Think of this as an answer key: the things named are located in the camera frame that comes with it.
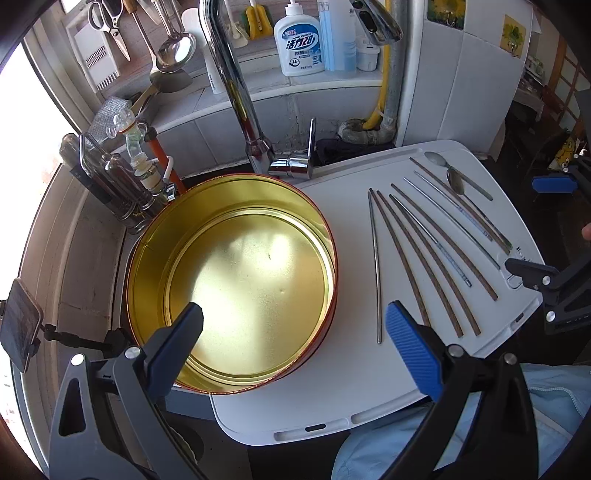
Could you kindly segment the person right hand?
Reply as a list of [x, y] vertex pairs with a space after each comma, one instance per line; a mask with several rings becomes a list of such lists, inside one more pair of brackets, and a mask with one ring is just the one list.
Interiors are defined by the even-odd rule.
[[581, 234], [585, 241], [591, 241], [591, 223], [588, 223], [582, 228]]

